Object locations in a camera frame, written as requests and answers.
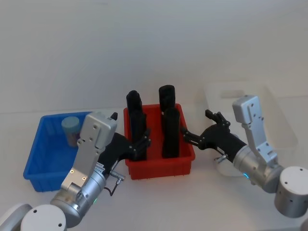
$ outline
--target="red plastic bin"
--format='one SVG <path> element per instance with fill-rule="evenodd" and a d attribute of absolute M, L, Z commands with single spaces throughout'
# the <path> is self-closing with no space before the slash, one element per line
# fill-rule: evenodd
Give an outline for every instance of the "red plastic bin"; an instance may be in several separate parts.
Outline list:
<path fill-rule="evenodd" d="M 180 112 L 180 126 L 186 127 L 182 107 L 176 104 Z M 159 104 L 142 106 L 143 112 L 147 115 L 147 128 L 151 129 L 151 146 L 147 149 L 147 160 L 129 161 L 125 163 L 132 180 L 167 177 L 190 174 L 192 161 L 195 159 L 193 146 L 185 143 L 180 137 L 180 155 L 177 158 L 162 158 L 163 133 L 161 128 L 161 111 Z M 130 137 L 130 122 L 128 109 L 124 109 L 124 132 L 125 137 Z"/>

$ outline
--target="blue plastic bin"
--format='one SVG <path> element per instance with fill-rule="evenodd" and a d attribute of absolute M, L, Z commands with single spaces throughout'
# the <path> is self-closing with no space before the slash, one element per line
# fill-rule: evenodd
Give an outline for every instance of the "blue plastic bin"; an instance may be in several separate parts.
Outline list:
<path fill-rule="evenodd" d="M 59 190 L 73 166 L 78 148 L 67 144 L 61 122 L 68 116 L 76 116 L 80 124 L 89 112 L 46 115 L 40 119 L 31 152 L 24 170 L 24 178 L 30 180 L 37 192 Z"/>

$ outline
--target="white wall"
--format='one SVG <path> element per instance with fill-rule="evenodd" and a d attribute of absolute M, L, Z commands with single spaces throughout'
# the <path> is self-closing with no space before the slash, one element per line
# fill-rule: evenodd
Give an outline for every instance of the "white wall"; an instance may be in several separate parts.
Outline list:
<path fill-rule="evenodd" d="M 180 103 L 212 80 L 306 78 L 307 0 L 2 0 L 0 113 Z"/>

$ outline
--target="table surface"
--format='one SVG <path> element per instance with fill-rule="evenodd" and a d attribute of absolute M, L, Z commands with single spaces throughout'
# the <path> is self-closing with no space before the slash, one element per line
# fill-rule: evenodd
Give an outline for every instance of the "table surface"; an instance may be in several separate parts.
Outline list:
<path fill-rule="evenodd" d="M 279 98 L 299 145 L 289 165 L 308 168 L 308 97 Z M 183 105 L 190 131 L 201 133 L 210 121 L 204 117 L 205 106 Z M 123 133 L 123 109 L 103 109 L 119 113 L 117 132 Z M 44 115 L 66 111 L 0 114 L 0 214 L 19 202 L 32 206 L 48 204 L 55 192 L 35 192 L 23 171 L 33 138 Z M 113 197 L 103 191 L 82 222 L 72 230 L 109 231 L 260 231 L 299 227 L 303 218 L 282 216 L 274 206 L 274 195 L 252 186 L 244 177 L 228 178 L 214 167 L 214 153 L 195 149 L 196 159 L 190 175 L 148 180 L 131 180 L 122 161 L 117 171 L 126 180 Z M 107 185 L 112 187 L 113 179 Z"/>

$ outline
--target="led light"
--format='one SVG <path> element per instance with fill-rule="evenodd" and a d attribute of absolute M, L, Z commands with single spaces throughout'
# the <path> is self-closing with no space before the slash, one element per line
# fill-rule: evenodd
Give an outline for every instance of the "led light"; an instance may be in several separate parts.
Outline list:
<path fill-rule="evenodd" d="M 246 177 L 247 179 L 249 179 L 249 176 L 247 173 L 243 173 L 243 176 Z"/>

